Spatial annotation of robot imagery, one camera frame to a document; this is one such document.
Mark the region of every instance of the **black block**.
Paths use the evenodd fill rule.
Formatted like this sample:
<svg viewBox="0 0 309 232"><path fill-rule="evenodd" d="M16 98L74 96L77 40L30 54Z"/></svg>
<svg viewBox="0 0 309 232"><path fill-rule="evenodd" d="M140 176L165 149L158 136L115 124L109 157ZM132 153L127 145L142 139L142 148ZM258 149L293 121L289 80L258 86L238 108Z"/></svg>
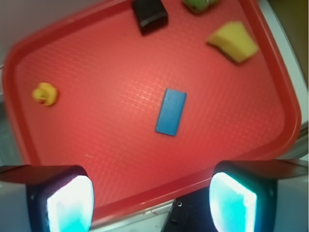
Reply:
<svg viewBox="0 0 309 232"><path fill-rule="evenodd" d="M147 33L168 23L168 12L161 0L135 0L132 8L142 33Z"/></svg>

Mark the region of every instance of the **cyan light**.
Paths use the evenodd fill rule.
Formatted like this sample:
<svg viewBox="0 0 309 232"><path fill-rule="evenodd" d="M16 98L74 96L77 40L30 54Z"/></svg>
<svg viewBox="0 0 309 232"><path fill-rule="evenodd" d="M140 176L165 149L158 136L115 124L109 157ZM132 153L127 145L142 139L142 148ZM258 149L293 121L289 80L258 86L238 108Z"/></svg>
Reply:
<svg viewBox="0 0 309 232"><path fill-rule="evenodd" d="M213 223L220 232L253 232L257 196L226 173L216 173L210 184Z"/></svg>
<svg viewBox="0 0 309 232"><path fill-rule="evenodd" d="M47 199L50 231L89 231L93 208L92 182L87 176L79 175Z"/></svg>

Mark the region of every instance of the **white wall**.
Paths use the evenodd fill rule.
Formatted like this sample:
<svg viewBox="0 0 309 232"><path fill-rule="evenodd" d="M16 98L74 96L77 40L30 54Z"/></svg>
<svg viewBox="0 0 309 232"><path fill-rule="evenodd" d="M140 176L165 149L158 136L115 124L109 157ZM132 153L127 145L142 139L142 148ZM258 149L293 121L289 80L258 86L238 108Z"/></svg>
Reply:
<svg viewBox="0 0 309 232"><path fill-rule="evenodd" d="M0 65L32 33L102 0L0 0Z"/></svg>

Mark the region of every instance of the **red tray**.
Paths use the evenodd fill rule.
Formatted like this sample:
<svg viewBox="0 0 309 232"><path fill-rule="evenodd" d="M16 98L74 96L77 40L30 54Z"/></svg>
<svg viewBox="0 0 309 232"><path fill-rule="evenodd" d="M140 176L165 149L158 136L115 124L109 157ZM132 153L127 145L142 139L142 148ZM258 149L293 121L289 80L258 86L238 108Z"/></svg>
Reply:
<svg viewBox="0 0 309 232"><path fill-rule="evenodd" d="M289 76L255 0L191 14L163 0L169 25L142 36L129 0L106 1L17 44L3 72L6 107L27 164L84 166L94 224L209 184L228 159L271 159L300 129ZM241 20L259 52L235 65L205 38ZM31 97L60 92L52 107ZM176 137L155 132L166 88L187 93Z"/></svg>

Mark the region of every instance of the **tray rim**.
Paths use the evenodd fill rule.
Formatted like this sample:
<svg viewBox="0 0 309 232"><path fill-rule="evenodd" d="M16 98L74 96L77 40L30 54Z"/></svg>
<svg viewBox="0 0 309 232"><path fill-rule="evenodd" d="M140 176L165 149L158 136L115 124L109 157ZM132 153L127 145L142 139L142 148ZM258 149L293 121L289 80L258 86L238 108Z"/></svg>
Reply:
<svg viewBox="0 0 309 232"><path fill-rule="evenodd" d="M267 61L267 67L273 78L284 110L285 123L280 135L276 139L267 145L246 152L236 157L236 159L244 160L248 156L253 160L273 159L288 151L296 141L301 127L300 108L291 79L268 24L258 6L257 0L238 1L253 29L260 50ZM127 10L128 7L130 7L130 3L131 0L107 0L99 3L30 35L11 49L3 68L2 82L5 96L4 103L25 164L41 165L36 156L37 152L31 140L26 120L23 117L20 107L21 103L18 98L14 98L14 69L16 63L19 63L29 52L33 51L33 47L37 49L60 36L79 30L97 20L110 17L120 11ZM267 151L270 147L273 147L271 152ZM152 190L96 208L92 225L96 227L136 211L154 206L155 204L206 187L210 183L211 177L205 177L211 176L212 170L213 167L210 167L162 186L158 186Z"/></svg>

